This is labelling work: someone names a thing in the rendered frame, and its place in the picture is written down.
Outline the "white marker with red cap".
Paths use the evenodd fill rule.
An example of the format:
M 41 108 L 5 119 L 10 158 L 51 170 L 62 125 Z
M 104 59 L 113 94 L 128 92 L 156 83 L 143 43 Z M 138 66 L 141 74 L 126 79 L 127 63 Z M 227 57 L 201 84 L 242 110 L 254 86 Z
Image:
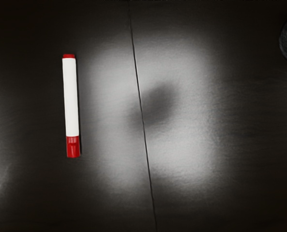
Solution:
M 78 158 L 80 156 L 80 138 L 76 58 L 74 54 L 63 55 L 62 74 L 67 157 Z

